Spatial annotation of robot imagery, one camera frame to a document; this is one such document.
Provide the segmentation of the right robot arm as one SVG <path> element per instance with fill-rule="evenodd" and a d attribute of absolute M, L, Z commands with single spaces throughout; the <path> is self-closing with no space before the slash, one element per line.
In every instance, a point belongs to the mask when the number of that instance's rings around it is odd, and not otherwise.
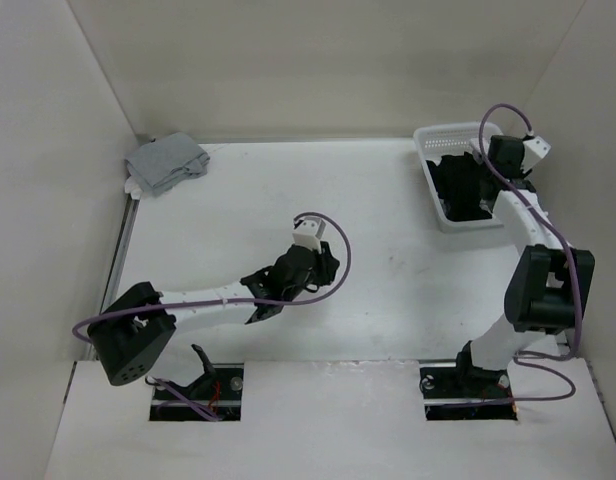
<path fill-rule="evenodd" d="M 511 235 L 519 259 L 501 317 L 462 348 L 451 380 L 466 397 L 496 402 L 504 398 L 509 364 L 530 367 L 542 356 L 531 345 L 566 330 L 581 334 L 595 259 L 557 231 L 526 179 L 526 156 L 541 159 L 549 149 L 541 138 L 480 134 L 471 145 L 482 170 L 482 198 Z"/>

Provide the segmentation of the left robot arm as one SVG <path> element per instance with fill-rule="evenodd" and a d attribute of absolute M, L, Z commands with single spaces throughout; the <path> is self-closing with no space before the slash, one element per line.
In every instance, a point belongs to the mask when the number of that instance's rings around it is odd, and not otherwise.
<path fill-rule="evenodd" d="M 333 284 L 340 261 L 326 241 L 293 244 L 276 262 L 230 285 L 189 292 L 133 285 L 86 329 L 109 383 L 125 386 L 144 375 L 165 379 L 167 345 L 185 334 L 224 324 L 250 325 L 299 305 L 304 292 Z"/>

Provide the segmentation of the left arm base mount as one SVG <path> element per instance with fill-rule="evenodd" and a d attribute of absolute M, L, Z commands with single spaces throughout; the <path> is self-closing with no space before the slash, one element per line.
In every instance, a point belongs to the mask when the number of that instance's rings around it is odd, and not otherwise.
<path fill-rule="evenodd" d="M 241 420 L 244 365 L 214 363 L 204 349 L 191 345 L 199 366 L 190 382 L 180 385 L 152 377 L 144 383 L 153 389 L 149 420 L 156 422 L 236 422 Z"/>

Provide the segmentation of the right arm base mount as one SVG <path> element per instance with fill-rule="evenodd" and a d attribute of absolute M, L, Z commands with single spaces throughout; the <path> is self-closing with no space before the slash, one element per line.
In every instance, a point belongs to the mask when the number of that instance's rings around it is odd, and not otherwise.
<path fill-rule="evenodd" d="M 460 374 L 450 363 L 426 363 L 419 389 L 429 421 L 516 421 L 507 372 L 490 377 Z"/>

